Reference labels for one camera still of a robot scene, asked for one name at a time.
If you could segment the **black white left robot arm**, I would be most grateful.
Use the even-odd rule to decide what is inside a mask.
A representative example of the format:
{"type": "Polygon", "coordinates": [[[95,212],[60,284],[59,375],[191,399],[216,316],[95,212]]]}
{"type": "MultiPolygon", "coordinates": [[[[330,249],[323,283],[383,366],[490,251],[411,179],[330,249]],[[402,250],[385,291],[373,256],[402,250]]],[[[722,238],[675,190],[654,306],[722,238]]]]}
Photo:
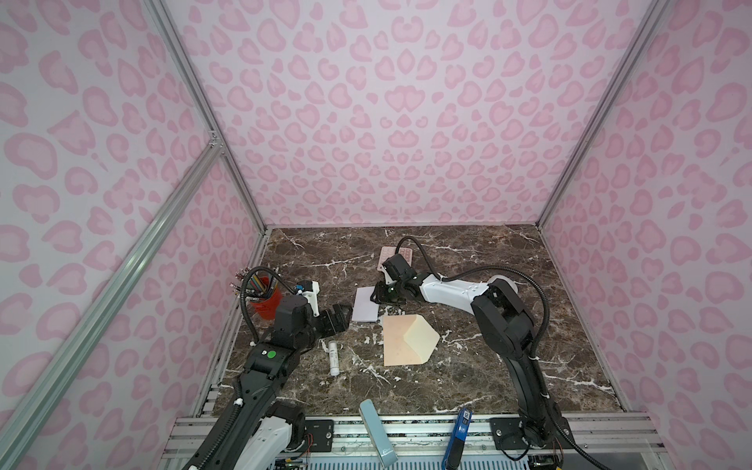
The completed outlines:
{"type": "Polygon", "coordinates": [[[311,442],[303,407],[280,401],[278,393],[301,357],[321,340],[347,331],[353,317],[350,305],[319,309],[315,282],[293,286],[263,266],[246,268],[239,276],[235,291],[245,318],[249,317],[248,303],[270,299],[273,287],[288,294],[275,310],[268,336],[252,347],[234,379],[232,401],[185,469],[271,469],[285,452],[305,454],[311,442]]]}

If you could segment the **white letter paper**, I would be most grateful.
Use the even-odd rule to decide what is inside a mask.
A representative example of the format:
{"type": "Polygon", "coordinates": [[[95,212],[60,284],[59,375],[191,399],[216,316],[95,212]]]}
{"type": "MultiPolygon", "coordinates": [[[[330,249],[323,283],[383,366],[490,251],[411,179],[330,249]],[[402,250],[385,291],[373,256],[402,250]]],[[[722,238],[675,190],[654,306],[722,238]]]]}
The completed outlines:
{"type": "Polygon", "coordinates": [[[374,323],[378,320],[379,305],[371,301],[374,287],[361,287],[356,290],[352,322],[374,323]]]}

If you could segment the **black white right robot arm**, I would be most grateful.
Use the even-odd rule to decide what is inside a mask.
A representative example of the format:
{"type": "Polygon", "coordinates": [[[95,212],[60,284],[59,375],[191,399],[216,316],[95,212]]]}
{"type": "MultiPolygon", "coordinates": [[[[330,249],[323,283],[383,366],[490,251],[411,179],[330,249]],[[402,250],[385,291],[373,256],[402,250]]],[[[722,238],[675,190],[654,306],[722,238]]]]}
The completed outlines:
{"type": "Polygon", "coordinates": [[[506,366],[516,392],[519,425],[514,437],[532,448],[545,448],[557,441],[576,448],[568,421],[550,395],[540,366],[538,348],[550,325],[550,301],[542,287],[528,274],[508,266],[479,266],[444,276],[417,239],[405,236],[399,242],[407,241],[425,256],[427,269],[416,270],[398,245],[381,262],[385,279],[374,288],[372,301],[393,306],[406,302],[437,304],[473,315],[486,345],[506,366]],[[540,325],[536,325],[516,284],[507,278],[509,274],[538,293],[542,302],[540,325]]]}

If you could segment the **beige envelope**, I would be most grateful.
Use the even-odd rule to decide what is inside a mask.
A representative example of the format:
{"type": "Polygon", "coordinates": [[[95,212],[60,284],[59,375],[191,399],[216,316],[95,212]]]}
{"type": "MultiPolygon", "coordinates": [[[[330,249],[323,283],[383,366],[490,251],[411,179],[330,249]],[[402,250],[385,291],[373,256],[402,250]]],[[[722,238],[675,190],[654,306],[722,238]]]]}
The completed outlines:
{"type": "Polygon", "coordinates": [[[383,326],[384,365],[420,365],[430,360],[440,335],[422,315],[385,315],[383,326]]]}

